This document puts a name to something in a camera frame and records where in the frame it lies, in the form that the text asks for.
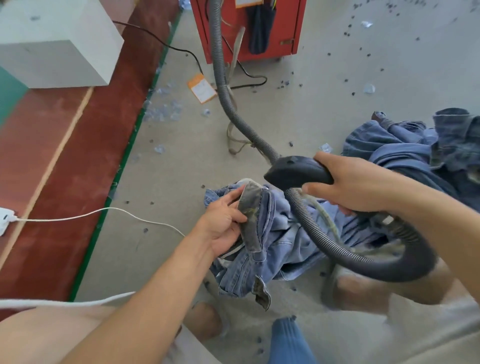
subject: hanging tag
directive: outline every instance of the hanging tag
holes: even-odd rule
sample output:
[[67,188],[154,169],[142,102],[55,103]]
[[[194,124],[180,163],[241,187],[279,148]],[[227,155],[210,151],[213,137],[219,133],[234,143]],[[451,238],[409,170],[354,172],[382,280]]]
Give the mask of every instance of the hanging tag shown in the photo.
[[262,5],[264,0],[235,0],[235,7],[245,8],[247,6]]
[[216,96],[215,89],[205,80],[204,75],[201,73],[187,82],[187,85],[201,104],[204,104]]

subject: red cabinet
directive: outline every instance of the red cabinet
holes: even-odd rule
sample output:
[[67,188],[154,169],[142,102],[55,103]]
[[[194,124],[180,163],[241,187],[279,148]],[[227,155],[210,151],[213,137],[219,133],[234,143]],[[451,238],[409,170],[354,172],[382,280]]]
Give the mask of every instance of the red cabinet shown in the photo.
[[[197,23],[198,34],[202,41],[207,63],[212,63],[210,55],[210,29],[205,15],[207,0],[192,0],[192,10]],[[222,34],[233,48],[235,38],[241,26],[246,28],[240,48],[239,61],[278,58],[297,53],[300,31],[307,0],[277,0],[276,16],[270,33],[268,49],[262,54],[251,54],[248,50],[250,29],[245,8],[236,9],[235,0],[225,0],[222,7]],[[225,61],[231,62],[232,53],[224,44]]]

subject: gray floor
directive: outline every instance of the gray floor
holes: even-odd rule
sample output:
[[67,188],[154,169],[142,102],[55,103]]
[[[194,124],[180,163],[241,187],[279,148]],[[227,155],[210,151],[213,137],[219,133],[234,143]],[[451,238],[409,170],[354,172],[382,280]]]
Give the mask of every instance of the gray floor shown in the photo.
[[[269,81],[255,94],[249,88],[235,91],[239,113],[281,154],[311,156],[323,143],[339,153],[348,133],[374,110],[394,120],[428,123],[435,111],[446,107],[480,112],[478,1],[436,0],[425,6],[416,2],[391,0],[389,9],[387,1],[363,1],[354,10],[350,0],[309,1],[298,54],[282,62],[246,64],[250,73],[266,74]],[[363,20],[373,22],[372,27],[361,27]],[[351,36],[344,36],[345,31]],[[191,12],[183,14],[173,45],[196,53],[208,81],[213,82]],[[155,94],[151,107],[176,100],[183,105],[181,118],[145,120],[112,204],[183,232],[192,228],[204,210],[202,185],[217,188],[244,177],[262,181],[268,168],[252,148],[235,157],[227,152],[228,120],[218,99],[200,105],[186,86],[196,73],[191,56],[168,53],[157,86],[173,82],[174,87],[171,95]],[[277,89],[281,80],[290,80],[290,85]],[[238,70],[232,84],[247,81]],[[362,92],[366,83],[375,85],[373,95]],[[208,118],[201,115],[205,108],[211,110]],[[165,147],[163,154],[154,151],[158,144]],[[110,211],[77,300],[139,289],[180,238],[169,228]],[[338,363],[348,363],[365,340],[372,340],[363,328],[378,318],[363,322],[363,318],[344,315],[342,324],[331,324],[337,314],[325,314],[320,306],[319,270],[316,267],[294,282],[272,282],[273,304],[266,313],[252,297],[225,299],[232,330],[227,338],[213,340],[207,347],[224,363],[266,363],[271,322],[295,314],[319,359],[328,362],[331,355],[341,352]],[[348,328],[353,320],[356,330]],[[333,339],[338,337],[333,332],[342,337],[341,342]],[[258,336],[261,344],[256,343]],[[348,349],[342,345],[345,341],[350,343]]]

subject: flexible hose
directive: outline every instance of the flexible hose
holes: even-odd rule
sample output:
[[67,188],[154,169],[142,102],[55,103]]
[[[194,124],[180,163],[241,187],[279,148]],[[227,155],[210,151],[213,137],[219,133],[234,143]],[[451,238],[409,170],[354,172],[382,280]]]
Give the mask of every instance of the flexible hose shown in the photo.
[[[209,12],[210,42],[212,44],[213,68],[215,83],[218,88],[218,98],[230,121],[273,164],[280,155],[235,111],[228,93],[221,32],[221,4],[222,0],[210,0]],[[435,267],[437,258],[427,242],[413,227],[398,218],[384,225],[396,237],[402,239],[405,244],[405,251],[399,259],[377,261],[353,253],[331,240],[313,220],[296,189],[286,190],[285,198],[290,203],[293,214],[318,249],[335,263],[356,273],[387,282],[408,282],[427,275]],[[387,215],[383,216],[382,214],[376,216],[379,223],[384,222],[386,217]]]

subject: green stripe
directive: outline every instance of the green stripe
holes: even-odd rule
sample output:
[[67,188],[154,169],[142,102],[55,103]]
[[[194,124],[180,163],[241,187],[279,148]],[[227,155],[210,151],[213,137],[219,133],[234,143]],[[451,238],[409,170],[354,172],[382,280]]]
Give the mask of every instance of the green stripe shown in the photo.
[[[177,30],[177,26],[180,22],[180,17],[182,14],[182,9],[180,9],[179,14],[177,15],[177,18],[175,19],[174,23],[172,24],[172,28],[170,30],[170,35],[167,40],[167,44],[171,44],[173,36],[175,34],[175,31]],[[159,62],[159,67],[162,67],[163,64],[165,63],[165,58],[167,57],[168,53],[168,48],[164,47],[162,51],[162,55],[160,57],[160,62]],[[160,73],[156,73],[153,81],[152,81],[152,87],[148,91],[147,94],[147,99],[150,100],[152,97],[152,94],[155,91],[155,85],[158,81],[158,77],[160,76]],[[123,173],[123,169],[125,168],[125,164],[127,164],[128,157],[130,155],[130,152],[132,151],[133,143],[135,143],[135,139],[137,137],[138,131],[140,129],[140,125],[142,124],[142,120],[144,118],[145,110],[147,109],[147,106],[144,105],[142,110],[140,110],[140,114],[138,114],[137,121],[135,122],[135,127],[133,128],[132,134],[130,135],[130,139],[128,140],[127,147],[125,148],[125,153],[123,154],[123,158],[120,162],[120,166],[118,169],[117,174],[115,175],[115,178],[113,179],[112,185],[110,187],[110,193],[109,196],[112,196],[117,188],[118,183],[120,182],[121,175]],[[105,201],[105,207],[109,207],[111,204],[112,200],[110,197],[107,197],[107,200]],[[100,235],[100,232],[102,230],[103,223],[105,221],[105,218],[107,217],[107,212],[108,210],[102,211],[100,214],[100,217],[98,219],[98,223],[95,226],[95,230],[93,231],[92,238],[90,239],[90,243],[88,244],[87,251],[85,253],[85,257],[82,261],[82,264],[80,265],[80,268],[78,269],[77,275],[75,276],[75,280],[73,281],[73,286],[72,286],[72,291],[70,292],[69,296],[69,301],[73,302],[75,301],[75,297],[77,296],[78,289],[80,288],[80,284],[82,284],[82,279],[85,275],[85,271],[87,270],[88,267],[88,262],[90,261],[90,257],[92,256],[93,250],[95,249],[95,244],[98,239],[98,236]]]

